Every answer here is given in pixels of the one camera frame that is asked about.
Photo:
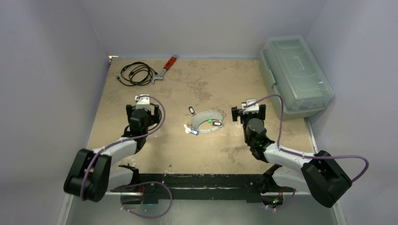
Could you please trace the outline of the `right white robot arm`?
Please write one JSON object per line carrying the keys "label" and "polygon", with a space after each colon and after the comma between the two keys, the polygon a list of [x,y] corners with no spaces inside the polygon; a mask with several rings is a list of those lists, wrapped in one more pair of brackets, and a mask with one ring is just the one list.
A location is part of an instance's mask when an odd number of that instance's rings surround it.
{"label": "right white robot arm", "polygon": [[326,151],[316,154],[285,148],[267,137],[265,105],[246,109],[232,107],[233,122],[239,121],[244,141],[256,160],[271,163],[263,174],[261,193],[292,188],[310,193],[322,206],[332,207],[351,188],[353,181]]}

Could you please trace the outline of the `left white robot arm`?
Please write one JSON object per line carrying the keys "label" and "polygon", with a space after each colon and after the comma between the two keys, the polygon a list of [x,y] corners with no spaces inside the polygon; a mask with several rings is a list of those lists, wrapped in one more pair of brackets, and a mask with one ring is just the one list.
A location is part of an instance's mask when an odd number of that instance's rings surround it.
{"label": "left white robot arm", "polygon": [[144,108],[127,105],[126,113],[129,124],[120,139],[95,150],[77,152],[63,185],[65,193],[78,196],[82,201],[99,202],[113,188],[123,186],[129,192],[139,188],[140,179],[135,167],[122,165],[111,174],[111,166],[138,153],[147,136],[163,125],[166,113],[162,104],[153,103]]}

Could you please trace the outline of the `black key tag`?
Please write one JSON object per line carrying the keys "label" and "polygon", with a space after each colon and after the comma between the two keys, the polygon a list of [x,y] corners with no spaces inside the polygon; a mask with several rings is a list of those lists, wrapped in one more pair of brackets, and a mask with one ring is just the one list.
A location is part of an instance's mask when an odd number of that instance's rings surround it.
{"label": "black key tag", "polygon": [[221,127],[221,126],[222,126],[222,123],[219,122],[219,121],[213,121],[213,122],[212,122],[212,125],[213,125],[213,126],[216,126],[216,127]]}
{"label": "black key tag", "polygon": [[194,109],[193,109],[192,106],[189,106],[188,109],[189,109],[189,112],[190,112],[191,115],[194,115],[194,114],[195,114],[195,111],[194,111]]}

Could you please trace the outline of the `blue key tag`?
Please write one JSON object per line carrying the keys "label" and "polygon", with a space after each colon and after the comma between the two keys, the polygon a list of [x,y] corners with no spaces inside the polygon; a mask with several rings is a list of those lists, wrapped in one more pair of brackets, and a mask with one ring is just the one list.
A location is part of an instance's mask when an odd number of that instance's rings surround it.
{"label": "blue key tag", "polygon": [[192,129],[192,130],[191,130],[191,134],[193,134],[193,135],[199,135],[199,131]]}

